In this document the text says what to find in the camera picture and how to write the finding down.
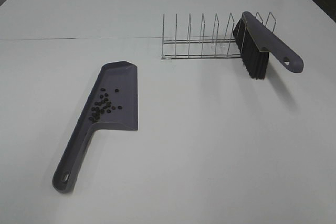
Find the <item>grey plastic dustpan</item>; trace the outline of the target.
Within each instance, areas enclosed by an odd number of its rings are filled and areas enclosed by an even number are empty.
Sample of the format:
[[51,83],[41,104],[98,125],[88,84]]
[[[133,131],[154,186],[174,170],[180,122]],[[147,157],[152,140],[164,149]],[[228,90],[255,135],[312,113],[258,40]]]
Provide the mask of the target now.
[[[122,110],[116,110],[97,123],[88,120],[89,108],[98,95],[99,88],[106,88]],[[77,124],[55,170],[52,185],[60,193],[73,190],[83,159],[94,132],[98,130],[138,130],[138,69],[127,62],[118,61],[102,66],[93,88],[82,109]]]

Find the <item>grey hand brush black bristles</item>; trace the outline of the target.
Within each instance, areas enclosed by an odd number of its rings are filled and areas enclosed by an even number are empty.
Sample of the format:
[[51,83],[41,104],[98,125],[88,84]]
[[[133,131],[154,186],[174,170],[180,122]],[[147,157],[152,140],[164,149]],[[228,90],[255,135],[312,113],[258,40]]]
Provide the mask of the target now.
[[233,30],[243,64],[253,79],[265,78],[269,55],[272,54],[287,70],[301,73],[301,57],[271,32],[252,13],[245,11]]

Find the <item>pile of coffee beans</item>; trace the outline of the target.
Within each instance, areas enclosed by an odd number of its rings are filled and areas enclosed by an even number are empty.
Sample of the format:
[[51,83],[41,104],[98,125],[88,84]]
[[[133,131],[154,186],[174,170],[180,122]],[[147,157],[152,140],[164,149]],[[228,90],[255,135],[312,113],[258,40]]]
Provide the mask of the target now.
[[98,95],[89,108],[88,120],[91,123],[97,123],[114,111],[123,109],[122,105],[117,105],[111,98],[112,95],[108,93],[106,88],[99,88]]

